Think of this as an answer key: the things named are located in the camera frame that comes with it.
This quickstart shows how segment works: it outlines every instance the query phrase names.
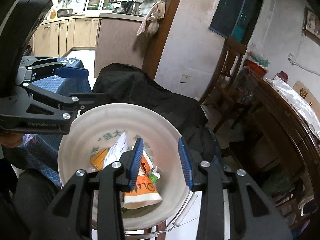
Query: white star pattern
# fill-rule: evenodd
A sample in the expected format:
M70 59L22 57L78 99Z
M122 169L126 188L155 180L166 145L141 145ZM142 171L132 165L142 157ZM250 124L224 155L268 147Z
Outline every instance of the white star pattern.
M70 65L72 65L77 60L80 60L80 59L78 57L72 57L72 58L66 57L66 59L63 60L62 62L69 62Z

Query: wall socket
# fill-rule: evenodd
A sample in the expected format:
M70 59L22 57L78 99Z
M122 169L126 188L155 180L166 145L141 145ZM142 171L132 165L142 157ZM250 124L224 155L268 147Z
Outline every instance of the wall socket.
M190 76L188 75L182 75L180 79L180 83L188 83L188 80L190 79Z

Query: table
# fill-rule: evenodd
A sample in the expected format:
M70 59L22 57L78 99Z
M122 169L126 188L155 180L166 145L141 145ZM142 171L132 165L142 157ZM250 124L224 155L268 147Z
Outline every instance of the table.
M79 58L64 57L57 60L65 62L66 66L84 68ZM68 96L69 93L75 92L92 92L88 79L60 78L55 75L35 81L32 84L63 96ZM23 143L15 152L25 160L25 167L19 168L35 168L60 186L57 158L61 139L62 135L26 134L23 137Z
M307 169L315 200L320 204L320 142L308 124L290 104L265 80L250 74L248 83L254 97L263 104L282 126Z

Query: bucket handle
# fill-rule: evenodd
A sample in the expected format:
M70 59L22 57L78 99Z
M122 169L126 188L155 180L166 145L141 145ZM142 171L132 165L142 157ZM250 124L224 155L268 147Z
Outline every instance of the bucket handle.
M198 195L194 192L192 192L191 198L189 199L187 205L184 207L184 205L186 204L187 200L188 200L188 196L185 199L183 205L181 206L180 210L178 211L178 213L173 217L173 219L166 225L165 230L162 231L157 231L157 232L152 232L149 234L139 234L139 235L130 235L130 234L125 234L125 238L126 240L138 240L138 239L148 239L148 238L153 238L153 237L158 237L159 234L161 233L166 233L166 232L170 232L172 229L178 227L181 222L183 221L183 219L186 217L186 215L188 214L188 212L190 211L192 205L194 204L194 202L196 201L196 198L198 197Z

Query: countertop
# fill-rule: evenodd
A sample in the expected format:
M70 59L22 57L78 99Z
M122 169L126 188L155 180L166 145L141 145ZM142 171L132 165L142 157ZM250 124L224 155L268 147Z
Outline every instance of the countertop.
M44 20L41 23L41 25L56 22L56 21L75 19L75 18L76 19L78 19L78 18L115 18L115 19L137 21L137 22L142 22L144 19L144 17L140 17L140 16L112 13L111 11L106 11L106 12L100 13L98 15L93 15L93 14L83 15L81 13L81 15L79 15L79 16L74 15L74 16L69 16L69 17L59 17L59 18L54 18L54 19L48 19L48 20Z

